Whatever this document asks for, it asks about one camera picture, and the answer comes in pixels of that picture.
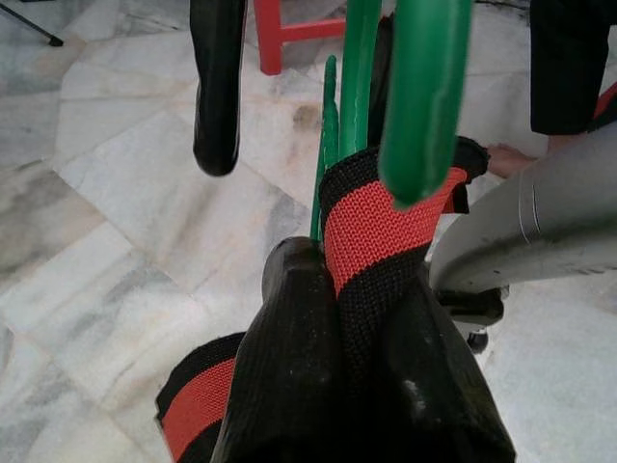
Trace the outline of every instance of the red stripe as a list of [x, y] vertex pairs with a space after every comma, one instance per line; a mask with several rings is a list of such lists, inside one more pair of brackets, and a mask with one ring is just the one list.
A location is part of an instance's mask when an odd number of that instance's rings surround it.
[[600, 96], [598, 99], [598, 104], [596, 105], [596, 114], [594, 114], [594, 119], [596, 119], [601, 113], [606, 111], [608, 107], [608, 103], [617, 96], [617, 82], [615, 82], [610, 89]]
[[202, 431], [222, 420], [228, 403], [235, 359], [207, 369], [193, 378], [172, 400], [163, 418], [163, 432], [174, 461]]
[[406, 211], [392, 207], [392, 195], [379, 181], [336, 203], [324, 232], [326, 263], [335, 280], [336, 296], [369, 265], [429, 243], [452, 189], [466, 179], [466, 171], [451, 168], [435, 195]]

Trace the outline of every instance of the marble floor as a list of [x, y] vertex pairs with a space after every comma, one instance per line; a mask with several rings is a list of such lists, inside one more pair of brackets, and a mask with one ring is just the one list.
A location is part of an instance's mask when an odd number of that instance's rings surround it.
[[[153, 417], [171, 368], [246, 328], [268, 252], [308, 232], [321, 75], [342, 42], [290, 44], [267, 77], [250, 10], [241, 161], [215, 179], [191, 152], [188, 0], [4, 3], [66, 45], [0, 15], [0, 461], [170, 462]], [[342, 3], [285, 0], [284, 16]], [[528, 60], [524, 12], [477, 6], [461, 134], [543, 152]], [[478, 360], [519, 461], [615, 461], [617, 277], [512, 286], [506, 311]]]

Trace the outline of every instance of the red stool leg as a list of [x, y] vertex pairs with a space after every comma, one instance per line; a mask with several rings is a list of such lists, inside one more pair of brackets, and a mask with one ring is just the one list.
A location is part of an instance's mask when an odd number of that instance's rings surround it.
[[255, 22], [261, 71], [268, 75], [280, 74], [282, 70], [280, 0], [255, 0]]

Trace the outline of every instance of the red stool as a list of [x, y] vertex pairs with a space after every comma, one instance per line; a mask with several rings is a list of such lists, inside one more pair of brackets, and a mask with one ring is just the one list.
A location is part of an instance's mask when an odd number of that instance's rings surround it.
[[336, 37], [345, 33], [345, 19], [282, 26], [281, 0], [255, 0], [255, 21], [261, 71], [268, 75], [281, 73], [282, 45], [286, 41]]

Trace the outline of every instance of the gray metal tube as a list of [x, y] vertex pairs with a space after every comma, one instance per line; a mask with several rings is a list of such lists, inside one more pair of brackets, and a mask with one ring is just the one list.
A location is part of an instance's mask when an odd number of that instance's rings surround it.
[[475, 203], [437, 244], [435, 290], [617, 270], [617, 123], [547, 156]]

